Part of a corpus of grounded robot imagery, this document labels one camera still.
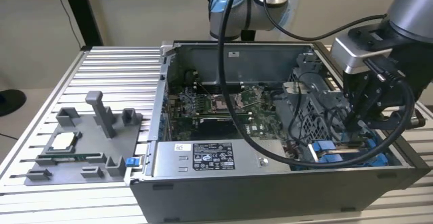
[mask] beige wall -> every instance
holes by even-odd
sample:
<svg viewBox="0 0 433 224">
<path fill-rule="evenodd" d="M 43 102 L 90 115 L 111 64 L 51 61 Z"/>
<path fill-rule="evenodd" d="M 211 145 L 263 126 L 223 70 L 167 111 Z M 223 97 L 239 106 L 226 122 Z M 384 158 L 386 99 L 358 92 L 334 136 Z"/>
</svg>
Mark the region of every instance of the beige wall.
<svg viewBox="0 0 433 224">
<path fill-rule="evenodd" d="M 0 0 L 0 89 L 53 87 L 78 51 L 59 0 Z"/>
<path fill-rule="evenodd" d="M 206 0 L 90 1 L 106 45 L 158 46 L 162 40 L 209 38 Z M 322 34 L 357 18 L 385 13 L 390 2 L 298 0 L 289 28 L 298 35 Z M 258 32 L 257 37 L 289 39 L 275 31 Z M 0 89 L 53 87 L 78 51 L 59 0 L 0 0 Z"/>
<path fill-rule="evenodd" d="M 301 36 L 318 36 L 338 26 L 369 15 L 384 14 L 393 0 L 299 0 L 290 31 Z M 331 44 L 335 36 L 323 39 Z"/>
</svg>

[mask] metal slotted table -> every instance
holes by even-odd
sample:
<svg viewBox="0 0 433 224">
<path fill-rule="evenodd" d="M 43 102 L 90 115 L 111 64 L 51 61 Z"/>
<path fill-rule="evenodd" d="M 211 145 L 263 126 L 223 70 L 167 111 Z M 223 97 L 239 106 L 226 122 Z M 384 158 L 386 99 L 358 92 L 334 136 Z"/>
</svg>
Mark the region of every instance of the metal slotted table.
<svg viewBox="0 0 433 224">
<path fill-rule="evenodd" d="M 143 114 L 136 155 L 146 153 L 152 104 L 159 80 L 159 47 L 94 47 L 80 52 L 47 102 L 0 165 L 0 223 L 146 223 L 123 182 L 24 186 L 57 123 L 56 112 L 74 106 L 91 113 L 90 90 L 104 93 L 114 112 L 134 107 Z M 404 137 L 433 167 L 433 114 L 418 103 L 426 126 Z M 410 188 L 388 192 L 362 212 L 295 216 L 231 223 L 433 223 L 433 173 Z"/>
</svg>

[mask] sticker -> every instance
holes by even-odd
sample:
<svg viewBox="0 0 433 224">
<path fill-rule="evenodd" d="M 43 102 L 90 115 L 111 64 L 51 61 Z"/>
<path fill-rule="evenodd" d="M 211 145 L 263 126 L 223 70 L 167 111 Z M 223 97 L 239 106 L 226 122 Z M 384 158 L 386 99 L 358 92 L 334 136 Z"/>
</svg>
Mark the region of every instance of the sticker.
<svg viewBox="0 0 433 224">
<path fill-rule="evenodd" d="M 190 152 L 191 144 L 175 144 L 175 151 L 178 152 Z"/>
<path fill-rule="evenodd" d="M 231 143 L 194 144 L 192 155 L 192 168 L 195 171 L 235 169 Z"/>
<path fill-rule="evenodd" d="M 239 52 L 229 52 L 229 57 L 239 57 Z"/>
</svg>

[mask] warning label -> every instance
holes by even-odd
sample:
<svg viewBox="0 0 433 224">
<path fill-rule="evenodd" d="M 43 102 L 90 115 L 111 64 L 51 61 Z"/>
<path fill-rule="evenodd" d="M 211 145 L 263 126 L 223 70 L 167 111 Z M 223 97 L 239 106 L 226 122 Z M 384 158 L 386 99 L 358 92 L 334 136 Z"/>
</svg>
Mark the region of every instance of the warning label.
<svg viewBox="0 0 433 224">
<path fill-rule="evenodd" d="M 235 169 L 231 143 L 206 143 L 192 145 L 192 168 L 195 171 Z"/>
</svg>

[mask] motherboard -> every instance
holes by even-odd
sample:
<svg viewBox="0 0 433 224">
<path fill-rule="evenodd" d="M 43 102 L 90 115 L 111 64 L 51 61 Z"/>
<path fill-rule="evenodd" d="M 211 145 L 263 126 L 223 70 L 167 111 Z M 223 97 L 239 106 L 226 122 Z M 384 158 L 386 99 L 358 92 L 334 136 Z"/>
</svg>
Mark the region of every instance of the motherboard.
<svg viewBox="0 0 433 224">
<path fill-rule="evenodd" d="M 283 125 L 265 85 L 231 87 L 230 99 L 245 130 L 259 139 L 285 139 Z M 241 139 L 219 88 L 196 82 L 170 95 L 172 140 Z"/>
</svg>

